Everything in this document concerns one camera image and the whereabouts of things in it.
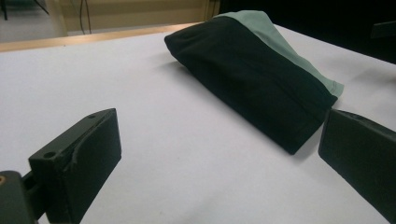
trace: floor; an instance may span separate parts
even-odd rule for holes
[[[43,7],[44,0],[38,1]],[[0,43],[56,37],[50,16],[34,0],[6,0],[8,20],[0,11]]]

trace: white table surface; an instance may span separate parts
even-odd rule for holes
[[[396,130],[395,64],[277,28],[345,85],[333,108]],[[170,55],[168,34],[0,53],[0,170],[25,175],[33,153],[114,107],[122,159],[82,223],[388,223],[318,156],[321,128],[287,154]]]

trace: dark background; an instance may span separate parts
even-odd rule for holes
[[[396,27],[395,35],[371,38],[375,23],[396,21],[391,2],[221,0],[219,12],[261,10],[276,25],[396,64]]]

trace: light green fabric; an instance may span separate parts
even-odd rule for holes
[[[312,65],[312,63],[298,55],[275,28],[265,12],[242,10],[219,14],[216,17],[221,16],[230,17],[239,21],[268,47],[316,77],[332,95],[339,97],[342,94],[344,85],[326,78]]]

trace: screw hole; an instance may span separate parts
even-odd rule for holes
[[[6,182],[6,177],[3,175],[0,175],[0,185],[4,184]]]
[[[49,159],[55,156],[55,152],[47,152],[46,154],[44,154],[44,158],[45,159]]]

